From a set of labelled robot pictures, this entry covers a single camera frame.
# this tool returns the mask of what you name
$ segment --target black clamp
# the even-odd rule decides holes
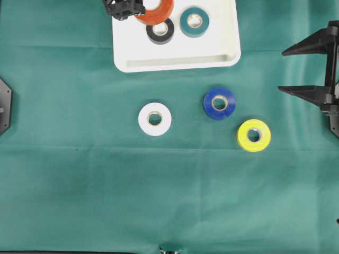
[[[146,13],[142,0],[102,0],[106,12],[117,20],[126,20],[129,16],[141,16]]]
[[[0,79],[0,135],[10,127],[12,90]]]
[[[327,28],[285,50],[283,56],[327,55],[325,86],[283,86],[279,87],[279,90],[317,105],[329,116],[331,131],[339,138],[339,97],[336,95],[336,92],[339,92],[336,83],[338,49],[339,21],[330,21]]]

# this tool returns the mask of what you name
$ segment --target tape roll hole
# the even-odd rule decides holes
[[[144,0],[144,7],[149,10],[155,10],[160,6],[161,0]]]
[[[228,106],[228,101],[227,101],[226,97],[224,97],[222,95],[218,95],[218,96],[213,98],[212,106],[217,111],[224,111]]]
[[[187,24],[191,28],[197,29],[202,26],[202,23],[203,23],[203,18],[199,14],[193,13],[189,15],[187,18]]]
[[[164,36],[168,33],[168,25],[165,22],[160,23],[159,25],[154,25],[152,29],[154,34],[157,36]]]
[[[159,125],[163,120],[162,115],[158,111],[150,112],[147,116],[147,122],[152,126]]]
[[[256,128],[252,128],[248,131],[247,137],[251,142],[256,143],[256,142],[259,142],[261,140],[262,134],[261,134],[260,130],[258,130]]]

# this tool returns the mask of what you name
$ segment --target blue tape roll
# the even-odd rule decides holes
[[[202,24],[197,28],[191,27],[188,23],[189,17],[191,17],[194,14],[197,14],[199,17],[202,18]],[[197,7],[188,8],[186,11],[183,12],[180,18],[181,31],[188,37],[192,37],[192,38],[197,38],[197,37],[202,36],[206,32],[209,25],[210,25],[210,19],[207,13],[201,8],[197,8]]]
[[[222,110],[215,108],[213,105],[215,99],[222,99],[225,102],[226,107]],[[206,94],[203,100],[203,108],[210,118],[223,120],[233,114],[236,103],[235,97],[230,90],[223,87],[217,87]]]

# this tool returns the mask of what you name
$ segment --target black tape roll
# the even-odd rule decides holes
[[[164,35],[157,35],[154,32],[152,25],[146,26],[147,35],[151,42],[162,45],[168,43],[172,39],[174,34],[174,24],[170,19],[165,20],[164,23],[167,25],[167,31]]]

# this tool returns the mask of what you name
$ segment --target teal tape roll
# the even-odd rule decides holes
[[[209,25],[210,19],[207,13],[198,7],[188,8],[180,18],[181,31],[192,38],[202,36]]]

